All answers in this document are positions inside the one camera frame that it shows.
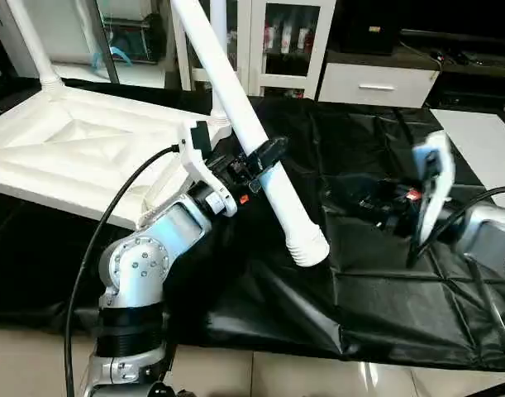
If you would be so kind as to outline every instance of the robotic arm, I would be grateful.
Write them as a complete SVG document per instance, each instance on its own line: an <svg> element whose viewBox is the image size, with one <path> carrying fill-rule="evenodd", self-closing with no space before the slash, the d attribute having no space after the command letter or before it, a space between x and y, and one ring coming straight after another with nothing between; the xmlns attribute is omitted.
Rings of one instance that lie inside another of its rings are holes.
<svg viewBox="0 0 505 397"><path fill-rule="evenodd" d="M259 178L287 148L285 138L274 138L249 156L219 159L210 170L190 128L198 136L199 130L207 134L207 125L185 125L179 138L179 155L195 185L146 215L138 231L112 243L99 261L106 289L84 397L175 396L161 383L167 371L162 284L176 259L211 231L214 217L232 216L236 199L259 191Z"/></svg>

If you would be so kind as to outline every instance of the table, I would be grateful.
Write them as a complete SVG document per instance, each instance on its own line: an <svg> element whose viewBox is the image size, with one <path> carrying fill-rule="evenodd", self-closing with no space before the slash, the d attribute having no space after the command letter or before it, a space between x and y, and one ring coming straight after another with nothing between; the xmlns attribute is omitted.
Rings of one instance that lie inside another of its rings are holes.
<svg viewBox="0 0 505 397"><path fill-rule="evenodd" d="M19 84L31 83L13 82L16 93ZM203 94L68 84L193 112L210 109ZM285 167L331 241L331 255L319 266L297 268L268 203L258 198L236 217L222 219L172 269L164 286L171 314L167 337L341 360L505 371L505 354L468 263L436 245L406 270L408 241L347 217L337 199L338 178L345 173L415 177L412 143L441 128L430 111L286 98L251 102L268 134L291 138ZM229 140L217 152L235 149ZM484 175L478 172L480 182L456 149L455 160L453 197L467 199L484 189ZM94 225L0 195L0 322L61 329ZM127 233L109 226L98 245ZM489 288L505 320L505 285L495 281ZM92 269L83 283L79 327L93 326L100 291Z"/></svg>

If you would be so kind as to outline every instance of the tiled floor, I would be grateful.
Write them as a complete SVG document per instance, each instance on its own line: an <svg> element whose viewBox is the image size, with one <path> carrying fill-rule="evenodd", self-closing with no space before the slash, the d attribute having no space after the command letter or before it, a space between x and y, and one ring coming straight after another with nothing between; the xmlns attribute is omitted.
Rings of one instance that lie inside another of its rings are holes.
<svg viewBox="0 0 505 397"><path fill-rule="evenodd" d="M74 338L79 385L93 342ZM505 381L505 374L410 369L269 353L180 347L166 382L198 397L461 397ZM62 339L0 329L0 395L64 395Z"/></svg>

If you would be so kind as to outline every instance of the white pvc pipe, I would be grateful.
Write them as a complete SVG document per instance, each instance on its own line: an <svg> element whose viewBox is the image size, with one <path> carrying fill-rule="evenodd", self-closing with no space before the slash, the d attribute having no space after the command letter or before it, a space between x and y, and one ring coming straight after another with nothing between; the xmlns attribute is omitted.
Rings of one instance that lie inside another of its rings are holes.
<svg viewBox="0 0 505 397"><path fill-rule="evenodd" d="M210 24L216 34L217 40L221 45L222 52L228 56L228 44L226 33L226 0L211 0L210 1ZM212 90L212 115L216 117L225 117L225 111L222 103L217 96L215 89Z"/></svg>
<svg viewBox="0 0 505 397"><path fill-rule="evenodd" d="M198 0L171 0L247 155L268 137ZM311 266L329 253L318 225L311 222L281 163L260 178L267 199L285 232L297 265Z"/></svg>
<svg viewBox="0 0 505 397"><path fill-rule="evenodd" d="M39 35L37 35L22 0L7 0L7 5L12 10L13 18L19 27L19 31L21 31L28 51L30 51L31 58L34 60L41 85L44 88L62 85L59 75L52 68L50 58L46 54L45 47L43 47Z"/></svg>

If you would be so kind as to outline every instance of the wire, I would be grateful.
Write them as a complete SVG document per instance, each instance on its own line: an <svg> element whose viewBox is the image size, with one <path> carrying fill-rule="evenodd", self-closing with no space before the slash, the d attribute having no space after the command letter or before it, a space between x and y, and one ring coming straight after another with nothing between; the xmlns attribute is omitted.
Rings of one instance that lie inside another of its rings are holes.
<svg viewBox="0 0 505 397"><path fill-rule="evenodd" d="M419 248L417 249L416 259L419 259L420 256L428 249L428 247L434 243L437 238L454 222L458 220L458 218L462 217L469 208L474 206L475 204L488 199L489 197L493 197L497 194L505 193L505 186L501 188L490 189L487 192L483 192L476 197L472 198L468 203L463 205L461 208L455 210L432 234L423 242Z"/></svg>
<svg viewBox="0 0 505 397"><path fill-rule="evenodd" d="M440 68L440 74L443 73L443 62L439 61L439 60L435 60L434 58L432 58L430 55L428 54L425 54L424 52L421 52L419 50L416 50L415 48L409 46L409 45L406 45L404 44L402 41L399 41L399 44L402 45L404 48L410 50L411 52L415 53L415 54L418 54L419 56L422 56L423 58L427 58L433 62L436 62L438 67ZM431 80L433 80L434 78L436 77L435 74L432 75L431 77Z"/></svg>
<svg viewBox="0 0 505 397"><path fill-rule="evenodd" d="M121 197L126 193L129 187L135 181L135 179L148 166L150 166L153 162L155 162L155 160L171 152L179 152L179 146L172 145L170 147L167 147L166 149L163 149L162 151L159 151L155 155L151 156L144 164L142 164L138 168L138 170L135 171L133 175L129 177L129 179L124 183L124 185L120 188L120 190L118 190L117 195L114 197L114 199L111 201L111 203L103 213L102 218L100 219L98 225L96 226L96 230L94 230L94 234L91 237L90 242L88 243L87 250L85 251L85 255L83 256L81 265L79 267L78 276L76 277L76 281L74 282L74 288L72 290L72 294L70 295L69 307L67 309L67 317L64 325L64 382L66 386L67 397L74 397L74 371L72 368L72 316L74 313L74 306L78 294L78 288L79 285L81 284L83 273L87 269L87 262L93 250L94 244L98 239L98 234L100 233L100 231L102 231L102 228L109 219L109 217L111 216L112 211L117 206Z"/></svg>

